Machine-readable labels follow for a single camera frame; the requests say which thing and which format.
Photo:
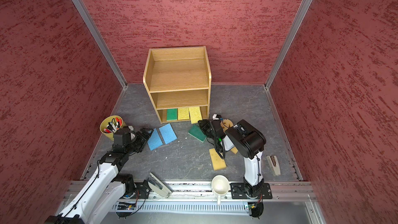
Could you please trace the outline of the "dark green sponge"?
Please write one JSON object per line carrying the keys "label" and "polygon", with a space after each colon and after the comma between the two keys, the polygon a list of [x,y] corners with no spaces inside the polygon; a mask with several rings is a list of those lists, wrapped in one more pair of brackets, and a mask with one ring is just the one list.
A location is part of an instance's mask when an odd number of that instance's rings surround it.
{"label": "dark green sponge", "polygon": [[200,127],[195,124],[191,127],[188,134],[194,137],[195,139],[201,141],[202,143],[204,143],[204,141],[207,138],[206,135],[203,133],[203,131],[200,129]]}

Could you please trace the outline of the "bright green sponge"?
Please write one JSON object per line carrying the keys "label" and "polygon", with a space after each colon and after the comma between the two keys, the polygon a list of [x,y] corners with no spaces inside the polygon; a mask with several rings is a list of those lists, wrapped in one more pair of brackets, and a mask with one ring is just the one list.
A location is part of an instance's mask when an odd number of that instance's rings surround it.
{"label": "bright green sponge", "polygon": [[168,109],[166,111],[166,121],[176,121],[178,120],[178,109]]}

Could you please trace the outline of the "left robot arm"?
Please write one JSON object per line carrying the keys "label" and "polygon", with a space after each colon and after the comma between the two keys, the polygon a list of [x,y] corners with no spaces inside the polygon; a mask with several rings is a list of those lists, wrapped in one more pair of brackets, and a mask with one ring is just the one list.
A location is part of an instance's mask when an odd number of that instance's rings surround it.
{"label": "left robot arm", "polygon": [[154,130],[135,132],[123,127],[114,133],[112,150],[97,161],[97,168],[83,189],[57,216],[49,216],[46,224],[99,224],[121,198],[147,200],[150,190],[136,186],[133,175],[121,174],[129,157],[143,151]]}

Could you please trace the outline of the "wooden three-tier shelf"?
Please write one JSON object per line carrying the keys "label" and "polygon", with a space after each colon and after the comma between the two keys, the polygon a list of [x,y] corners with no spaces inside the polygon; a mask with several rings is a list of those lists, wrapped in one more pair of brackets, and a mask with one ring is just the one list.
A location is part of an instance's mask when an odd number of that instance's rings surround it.
{"label": "wooden three-tier shelf", "polygon": [[170,120],[172,109],[198,107],[202,119],[209,118],[211,69],[205,46],[151,48],[143,75],[161,124]]}

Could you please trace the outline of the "yellow smiley face sponge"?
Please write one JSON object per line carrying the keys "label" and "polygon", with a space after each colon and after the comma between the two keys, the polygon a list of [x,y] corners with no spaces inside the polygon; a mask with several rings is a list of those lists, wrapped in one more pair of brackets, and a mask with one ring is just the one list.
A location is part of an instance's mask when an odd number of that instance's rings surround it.
{"label": "yellow smiley face sponge", "polygon": [[223,132],[225,132],[227,129],[231,128],[234,126],[233,122],[229,119],[223,119],[220,122],[220,125],[223,129]]}

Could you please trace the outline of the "markers in cup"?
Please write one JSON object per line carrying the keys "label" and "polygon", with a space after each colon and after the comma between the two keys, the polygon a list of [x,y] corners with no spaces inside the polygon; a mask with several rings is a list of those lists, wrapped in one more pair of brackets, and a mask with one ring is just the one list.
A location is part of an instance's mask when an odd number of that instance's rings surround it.
{"label": "markers in cup", "polygon": [[120,117],[108,117],[103,121],[104,128],[102,130],[105,133],[115,133],[117,130],[119,130],[122,127],[123,121]]}

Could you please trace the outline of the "yellow pen cup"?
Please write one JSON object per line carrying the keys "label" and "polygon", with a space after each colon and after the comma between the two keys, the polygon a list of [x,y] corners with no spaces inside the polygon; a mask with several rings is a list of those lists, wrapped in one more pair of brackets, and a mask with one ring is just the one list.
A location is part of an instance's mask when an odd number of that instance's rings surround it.
{"label": "yellow pen cup", "polygon": [[106,137],[114,141],[114,134],[124,126],[123,119],[120,116],[113,115],[105,118],[100,124],[99,129]]}

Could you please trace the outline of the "left light blue sponge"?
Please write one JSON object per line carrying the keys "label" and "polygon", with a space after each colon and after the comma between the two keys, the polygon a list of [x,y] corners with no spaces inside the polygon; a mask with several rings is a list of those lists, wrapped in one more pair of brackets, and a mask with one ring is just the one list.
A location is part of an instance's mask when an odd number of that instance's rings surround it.
{"label": "left light blue sponge", "polygon": [[156,129],[154,129],[154,131],[151,134],[151,137],[148,140],[148,146],[150,150],[155,150],[158,147],[163,145],[163,142],[159,136],[159,133]]}

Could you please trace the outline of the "light blue sponge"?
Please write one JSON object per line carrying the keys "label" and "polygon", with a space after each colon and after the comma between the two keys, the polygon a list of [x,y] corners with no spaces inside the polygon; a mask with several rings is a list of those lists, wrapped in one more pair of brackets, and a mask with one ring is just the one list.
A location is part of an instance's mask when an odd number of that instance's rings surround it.
{"label": "light blue sponge", "polygon": [[165,144],[169,144],[172,141],[177,140],[177,136],[170,123],[160,127],[159,131],[163,137]]}
{"label": "light blue sponge", "polygon": [[151,134],[151,137],[148,140],[148,146],[150,150],[155,150],[158,147],[163,145],[163,142],[159,136],[159,133],[156,129],[154,129],[154,131]]}

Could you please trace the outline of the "right light blue sponge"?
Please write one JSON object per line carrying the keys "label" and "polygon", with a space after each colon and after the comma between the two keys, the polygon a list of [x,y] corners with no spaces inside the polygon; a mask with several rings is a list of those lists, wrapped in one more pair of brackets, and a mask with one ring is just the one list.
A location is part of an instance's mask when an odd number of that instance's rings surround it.
{"label": "right light blue sponge", "polygon": [[172,141],[177,140],[177,136],[170,123],[160,127],[159,131],[163,137],[165,144],[169,144]]}

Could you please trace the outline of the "white mug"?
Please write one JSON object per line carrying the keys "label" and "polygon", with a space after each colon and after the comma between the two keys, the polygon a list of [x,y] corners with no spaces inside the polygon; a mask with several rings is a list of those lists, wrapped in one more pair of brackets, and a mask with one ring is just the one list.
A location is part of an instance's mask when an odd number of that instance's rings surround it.
{"label": "white mug", "polygon": [[223,175],[215,176],[211,181],[211,190],[217,198],[217,205],[221,205],[221,199],[224,198],[230,190],[230,182]]}

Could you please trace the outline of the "beige stapler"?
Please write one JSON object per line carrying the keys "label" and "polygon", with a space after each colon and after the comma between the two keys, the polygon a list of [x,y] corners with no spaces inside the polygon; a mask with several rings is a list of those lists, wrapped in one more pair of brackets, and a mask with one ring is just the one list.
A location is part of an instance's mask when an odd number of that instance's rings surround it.
{"label": "beige stapler", "polygon": [[267,155],[266,159],[268,161],[269,167],[272,170],[272,173],[275,176],[280,176],[281,175],[281,171],[280,171],[280,165],[279,165],[277,157],[275,155],[271,155],[271,156]]}

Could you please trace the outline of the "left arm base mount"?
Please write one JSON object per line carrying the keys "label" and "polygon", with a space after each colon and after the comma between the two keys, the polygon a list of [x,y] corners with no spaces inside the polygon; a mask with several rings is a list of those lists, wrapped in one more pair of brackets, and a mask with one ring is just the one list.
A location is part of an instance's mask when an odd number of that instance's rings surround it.
{"label": "left arm base mount", "polygon": [[124,199],[148,199],[150,192],[151,189],[147,180],[142,183],[131,181],[125,185],[125,194],[122,197]]}

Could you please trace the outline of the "grey stapler on rail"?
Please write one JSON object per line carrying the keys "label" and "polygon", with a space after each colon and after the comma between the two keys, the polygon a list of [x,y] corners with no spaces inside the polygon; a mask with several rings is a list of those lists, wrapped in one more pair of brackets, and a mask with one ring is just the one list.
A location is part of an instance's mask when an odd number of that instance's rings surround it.
{"label": "grey stapler on rail", "polygon": [[163,182],[160,181],[153,173],[150,172],[149,175],[150,177],[147,179],[149,188],[161,197],[170,197],[172,191],[165,184],[163,184]]}

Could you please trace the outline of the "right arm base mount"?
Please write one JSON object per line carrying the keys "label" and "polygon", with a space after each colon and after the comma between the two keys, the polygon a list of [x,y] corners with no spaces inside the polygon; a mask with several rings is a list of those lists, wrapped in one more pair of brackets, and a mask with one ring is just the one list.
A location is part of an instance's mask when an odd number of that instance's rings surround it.
{"label": "right arm base mount", "polygon": [[251,186],[247,183],[230,183],[230,188],[232,199],[259,200],[261,196],[263,200],[273,198],[270,184],[263,181],[256,186]]}

